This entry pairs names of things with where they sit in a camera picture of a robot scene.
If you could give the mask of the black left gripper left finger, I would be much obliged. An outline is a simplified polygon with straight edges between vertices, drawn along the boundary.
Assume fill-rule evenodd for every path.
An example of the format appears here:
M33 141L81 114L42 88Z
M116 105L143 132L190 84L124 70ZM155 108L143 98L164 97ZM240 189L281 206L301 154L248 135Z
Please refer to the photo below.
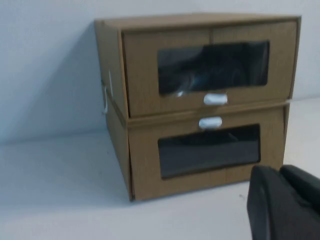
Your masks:
M247 214L254 240L320 238L320 211L295 191L280 169L263 165L252 168Z

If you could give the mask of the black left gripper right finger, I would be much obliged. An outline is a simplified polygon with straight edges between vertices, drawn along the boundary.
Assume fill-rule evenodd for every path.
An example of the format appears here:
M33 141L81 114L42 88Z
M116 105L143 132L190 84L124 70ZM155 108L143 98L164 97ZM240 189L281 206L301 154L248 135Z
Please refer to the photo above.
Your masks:
M283 165L280 174L312 208L320 211L320 179L294 165Z

